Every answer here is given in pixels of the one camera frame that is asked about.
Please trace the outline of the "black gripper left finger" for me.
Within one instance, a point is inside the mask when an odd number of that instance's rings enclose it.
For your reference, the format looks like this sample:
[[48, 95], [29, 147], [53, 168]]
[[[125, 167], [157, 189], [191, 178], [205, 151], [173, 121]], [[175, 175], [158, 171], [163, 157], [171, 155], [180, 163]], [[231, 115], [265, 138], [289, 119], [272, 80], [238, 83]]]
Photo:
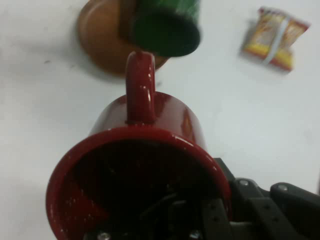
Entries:
[[230, 240], [231, 228], [220, 198], [202, 202], [202, 230], [205, 240]]

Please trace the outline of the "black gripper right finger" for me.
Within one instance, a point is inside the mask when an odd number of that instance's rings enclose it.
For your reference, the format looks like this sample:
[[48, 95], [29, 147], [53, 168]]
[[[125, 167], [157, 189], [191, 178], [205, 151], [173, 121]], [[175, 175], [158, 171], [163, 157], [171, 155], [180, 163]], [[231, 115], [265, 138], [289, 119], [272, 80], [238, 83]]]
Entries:
[[231, 189], [230, 240], [318, 240], [320, 197], [279, 182], [264, 190], [248, 178], [236, 178], [216, 159]]

